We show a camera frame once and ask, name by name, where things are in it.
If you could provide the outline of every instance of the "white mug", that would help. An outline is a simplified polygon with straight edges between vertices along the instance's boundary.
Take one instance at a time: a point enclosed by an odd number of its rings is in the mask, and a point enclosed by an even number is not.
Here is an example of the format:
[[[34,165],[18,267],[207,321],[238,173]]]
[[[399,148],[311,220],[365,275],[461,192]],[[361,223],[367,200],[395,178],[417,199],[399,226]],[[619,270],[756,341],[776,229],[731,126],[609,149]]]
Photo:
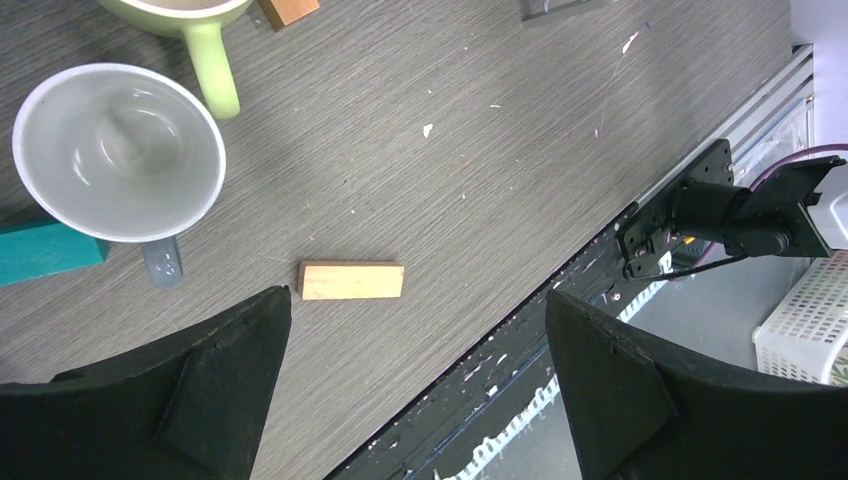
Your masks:
[[[12,132],[24,185],[53,217],[92,237],[140,243],[154,285],[182,280],[176,235],[224,183],[218,126],[158,73],[96,63],[57,73],[24,101]]]

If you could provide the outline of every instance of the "green mug handle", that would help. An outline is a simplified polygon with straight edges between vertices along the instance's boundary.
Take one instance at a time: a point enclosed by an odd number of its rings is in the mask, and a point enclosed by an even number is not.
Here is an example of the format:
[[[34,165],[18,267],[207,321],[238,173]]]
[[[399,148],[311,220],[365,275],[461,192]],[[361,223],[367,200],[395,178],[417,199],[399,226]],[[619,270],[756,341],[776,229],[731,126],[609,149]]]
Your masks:
[[[223,120],[239,112],[233,72],[224,50],[220,23],[199,23],[183,29],[194,72],[212,116]]]

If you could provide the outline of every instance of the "gray wood-grain table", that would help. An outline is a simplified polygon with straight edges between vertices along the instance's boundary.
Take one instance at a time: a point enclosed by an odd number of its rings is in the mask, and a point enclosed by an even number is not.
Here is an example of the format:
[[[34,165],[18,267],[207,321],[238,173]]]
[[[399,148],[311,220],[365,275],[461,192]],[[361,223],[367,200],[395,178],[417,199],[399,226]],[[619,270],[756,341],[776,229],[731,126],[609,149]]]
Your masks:
[[[0,381],[295,285],[301,259],[402,262],[400,299],[294,304],[254,478],[321,478],[790,57],[788,0],[626,0],[540,29],[522,10],[326,0],[275,34],[251,8],[225,30],[242,113],[221,122],[222,195],[181,236],[185,283],[155,291],[139,248],[115,245],[102,266],[0,290]],[[180,42],[93,2],[6,1],[0,22],[4,145],[26,94],[74,65],[199,92]],[[37,216],[5,151],[2,218]]]

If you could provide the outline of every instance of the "green mug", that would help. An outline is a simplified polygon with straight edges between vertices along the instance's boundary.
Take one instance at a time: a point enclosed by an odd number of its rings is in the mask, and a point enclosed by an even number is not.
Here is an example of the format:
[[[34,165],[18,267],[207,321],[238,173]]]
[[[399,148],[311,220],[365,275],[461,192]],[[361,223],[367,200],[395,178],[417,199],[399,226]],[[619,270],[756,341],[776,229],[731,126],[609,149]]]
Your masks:
[[[239,112],[221,28],[244,13],[250,0],[100,0],[100,4],[142,30],[184,39],[212,116],[226,119]]]

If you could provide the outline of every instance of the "teal block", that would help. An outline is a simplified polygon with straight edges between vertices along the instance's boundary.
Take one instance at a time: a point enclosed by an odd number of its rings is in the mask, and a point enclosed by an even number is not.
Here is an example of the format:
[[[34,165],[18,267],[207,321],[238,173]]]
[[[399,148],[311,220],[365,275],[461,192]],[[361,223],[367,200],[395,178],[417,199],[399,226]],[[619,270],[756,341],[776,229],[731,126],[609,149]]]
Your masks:
[[[0,230],[0,286],[103,263],[109,243],[55,220]]]

